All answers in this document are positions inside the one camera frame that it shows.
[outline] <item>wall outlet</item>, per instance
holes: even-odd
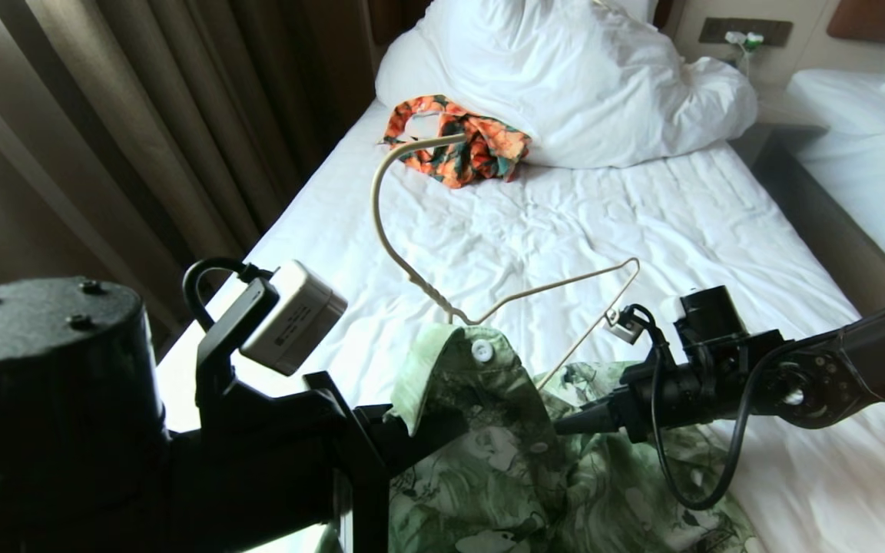
[[[794,27],[790,21],[748,20],[747,18],[706,18],[698,41],[703,45],[724,45],[726,34],[739,31],[746,35],[756,32],[763,35],[764,46],[784,46]]]

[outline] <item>headboard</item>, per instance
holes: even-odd
[[[828,24],[832,38],[885,45],[885,0],[842,0]]]
[[[654,27],[663,28],[667,24],[674,3],[675,0],[659,0],[654,11]],[[429,4],[432,0],[368,0],[375,45],[387,46],[412,28],[425,15]]]

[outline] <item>black cable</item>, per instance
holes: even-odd
[[[256,277],[270,279],[273,276],[273,273],[259,269],[252,263],[242,263],[231,258],[208,258],[190,265],[190,269],[187,269],[186,274],[183,275],[183,301],[186,302],[187,308],[190,309],[190,313],[193,314],[194,319],[197,320],[201,329],[204,329],[204,332],[210,330],[210,327],[214,325],[214,319],[210,317],[210,313],[204,307],[204,302],[200,299],[200,279],[211,270],[230,270],[231,273],[238,276],[242,283],[250,283]]]
[[[744,386],[744,391],[740,398],[740,409],[737,412],[737,422],[734,424],[733,438],[730,441],[730,448],[726,454],[726,465],[723,466],[723,472],[719,475],[716,487],[713,488],[708,496],[698,501],[688,499],[688,497],[685,497],[684,494],[681,493],[681,490],[678,490],[678,484],[675,484],[675,479],[671,476],[671,469],[668,467],[665,441],[663,436],[661,436],[661,428],[658,426],[658,410],[660,405],[658,399],[661,396],[661,374],[664,372],[665,365],[663,361],[661,361],[661,358],[663,357],[657,355],[657,363],[654,367],[654,375],[651,382],[651,429],[654,432],[654,439],[657,444],[658,463],[661,466],[661,474],[664,475],[665,481],[668,484],[668,489],[671,490],[671,494],[678,500],[678,503],[681,503],[685,508],[689,508],[689,510],[692,511],[704,511],[706,508],[714,507],[721,499],[723,499],[727,490],[730,489],[730,483],[733,481],[733,476],[737,471],[737,464],[740,462],[740,454],[742,452],[742,445],[744,444],[744,434],[747,431],[749,413],[751,413],[753,395],[756,392],[756,386],[760,381],[760,376],[763,373],[764,368],[772,364],[773,361],[776,361],[781,356],[791,353],[791,351],[808,346],[809,343],[825,342],[825,340],[838,336],[839,332],[839,330],[833,330],[833,332],[825,333],[824,335],[812,336],[809,337],[809,339],[786,343],[783,346],[778,346],[776,349],[771,350],[765,355],[765,357],[757,362],[756,366],[753,367],[753,371],[747,378],[747,385]]]

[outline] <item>white device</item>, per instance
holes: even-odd
[[[297,261],[284,263],[268,283],[278,291],[278,304],[240,351],[290,376],[340,321],[347,301]]]

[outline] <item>orange floral fabric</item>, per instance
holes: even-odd
[[[464,133],[465,143],[418,150],[400,158],[408,167],[432,176],[449,188],[461,188],[476,178],[514,178],[514,169],[528,154],[530,136],[492,117],[467,111],[441,94],[401,102],[384,131],[384,144],[404,144],[405,124],[416,113],[439,112],[439,136]]]

